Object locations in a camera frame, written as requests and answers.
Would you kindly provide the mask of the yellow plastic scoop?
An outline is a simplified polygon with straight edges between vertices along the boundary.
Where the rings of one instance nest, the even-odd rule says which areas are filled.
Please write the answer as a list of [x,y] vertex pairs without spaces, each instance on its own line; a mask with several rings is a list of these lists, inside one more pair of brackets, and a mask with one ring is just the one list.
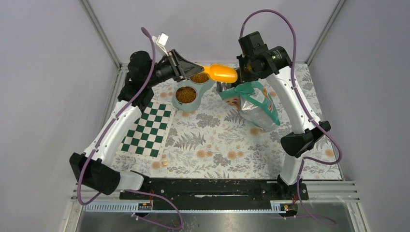
[[216,82],[234,83],[238,79],[236,70],[225,65],[212,64],[210,66],[201,65],[201,67],[209,75],[209,78]]

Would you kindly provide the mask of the teal dog food bag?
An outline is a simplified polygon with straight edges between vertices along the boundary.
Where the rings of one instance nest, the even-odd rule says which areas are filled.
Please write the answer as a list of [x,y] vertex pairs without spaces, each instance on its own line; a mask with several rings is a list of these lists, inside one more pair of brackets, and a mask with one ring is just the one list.
[[236,108],[240,116],[255,126],[271,131],[280,125],[275,104],[260,82],[245,82],[237,86],[217,82],[216,87],[221,99]]

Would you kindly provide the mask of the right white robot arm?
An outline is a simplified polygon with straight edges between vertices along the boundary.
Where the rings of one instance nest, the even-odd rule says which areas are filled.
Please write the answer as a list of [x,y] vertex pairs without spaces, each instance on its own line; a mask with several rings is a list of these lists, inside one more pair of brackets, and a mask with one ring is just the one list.
[[278,95],[292,126],[292,132],[280,140],[286,157],[277,186],[278,195],[289,199],[297,190],[302,158],[331,125],[320,120],[301,90],[295,90],[298,82],[291,73],[293,64],[283,47],[268,48],[258,31],[241,37],[238,42],[242,50],[237,56],[240,81],[265,79]]

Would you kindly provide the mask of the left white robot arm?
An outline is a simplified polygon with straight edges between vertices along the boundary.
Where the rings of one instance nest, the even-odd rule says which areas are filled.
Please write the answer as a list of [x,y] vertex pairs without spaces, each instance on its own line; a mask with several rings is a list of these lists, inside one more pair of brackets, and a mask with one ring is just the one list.
[[130,56],[128,73],[114,109],[94,141],[81,153],[73,153],[70,166],[78,181],[77,188],[87,186],[110,195],[115,190],[131,189],[139,199],[149,195],[150,186],[142,174],[119,172],[111,168],[114,156],[131,125],[141,118],[151,102],[152,88],[169,79],[176,82],[204,71],[204,67],[184,59],[171,50],[159,62],[146,51]]

